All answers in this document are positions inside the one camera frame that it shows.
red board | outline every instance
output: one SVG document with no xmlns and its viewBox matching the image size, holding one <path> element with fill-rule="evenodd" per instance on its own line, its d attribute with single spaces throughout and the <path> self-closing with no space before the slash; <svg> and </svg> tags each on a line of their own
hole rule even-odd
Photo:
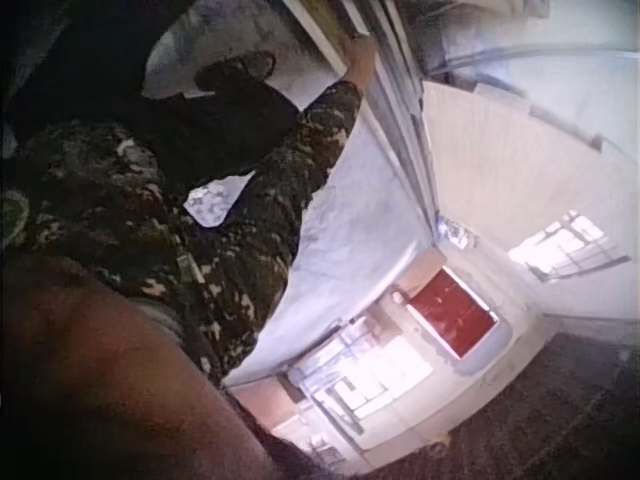
<svg viewBox="0 0 640 480">
<path fill-rule="evenodd" d="M 429 322 L 462 358 L 495 320 L 444 270 L 413 297 L 409 304 Z"/>
</svg>

wall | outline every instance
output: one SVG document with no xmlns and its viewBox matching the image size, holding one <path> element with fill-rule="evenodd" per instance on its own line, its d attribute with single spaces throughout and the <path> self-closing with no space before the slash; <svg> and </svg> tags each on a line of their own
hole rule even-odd
<svg viewBox="0 0 640 480">
<path fill-rule="evenodd" d="M 593 46 L 638 51 L 638 5 L 632 0 L 551 0 L 548 18 L 507 17 L 459 7 L 443 17 L 446 57 L 512 47 Z M 602 134 L 638 154 L 637 59 L 604 55 L 534 56 L 479 64 L 457 75 L 492 77 L 589 136 Z"/>
<path fill-rule="evenodd" d="M 276 377 L 233 387 L 230 391 L 268 430 L 298 414 L 295 403 Z"/>
<path fill-rule="evenodd" d="M 495 352 L 489 365 L 473 375 L 462 376 L 438 351 L 435 342 L 425 341 L 425 330 L 389 294 L 383 295 L 368 312 L 380 321 L 393 321 L 413 348 L 433 367 L 420 384 L 387 407 L 361 421 L 362 436 L 353 436 L 374 467 L 384 465 L 420 448 L 450 431 L 488 403 L 526 367 L 555 333 L 543 321 L 532 298 L 524 294 L 518 279 L 499 261 L 490 261 L 479 251 L 472 254 L 442 245 L 441 250 L 420 255 L 398 285 L 415 288 L 446 265 L 467 283 L 510 325 L 508 345 Z M 417 275 L 423 272 L 421 281 Z"/>
<path fill-rule="evenodd" d="M 542 311 L 638 318 L 636 164 L 484 96 L 428 83 L 425 105 L 441 213 L 478 234 Z M 546 284 L 508 261 L 571 209 L 633 261 Z"/>
</svg>

